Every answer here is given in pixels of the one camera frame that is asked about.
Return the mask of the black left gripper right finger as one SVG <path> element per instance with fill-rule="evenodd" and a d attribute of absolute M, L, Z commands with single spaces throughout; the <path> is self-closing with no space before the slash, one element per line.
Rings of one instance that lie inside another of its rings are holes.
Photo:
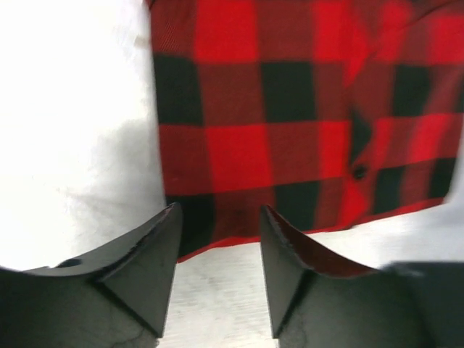
<path fill-rule="evenodd" d="M 375 269 L 337 254 L 271 207 L 260 212 L 272 335 L 281 347 L 461 347 L 463 264 Z"/>

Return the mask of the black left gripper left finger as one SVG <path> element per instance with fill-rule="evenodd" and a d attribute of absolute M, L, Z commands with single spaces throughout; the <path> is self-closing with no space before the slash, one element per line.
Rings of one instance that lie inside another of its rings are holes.
<path fill-rule="evenodd" d="M 171 204 L 134 230 L 54 268 L 1 270 L 3 347 L 155 347 L 182 232 Z"/>

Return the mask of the red black plaid shirt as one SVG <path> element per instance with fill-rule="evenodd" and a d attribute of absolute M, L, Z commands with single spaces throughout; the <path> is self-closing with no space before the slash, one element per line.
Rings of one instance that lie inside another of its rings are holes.
<path fill-rule="evenodd" d="M 463 128 L 461 1 L 149 1 L 180 260 L 434 207 Z"/>

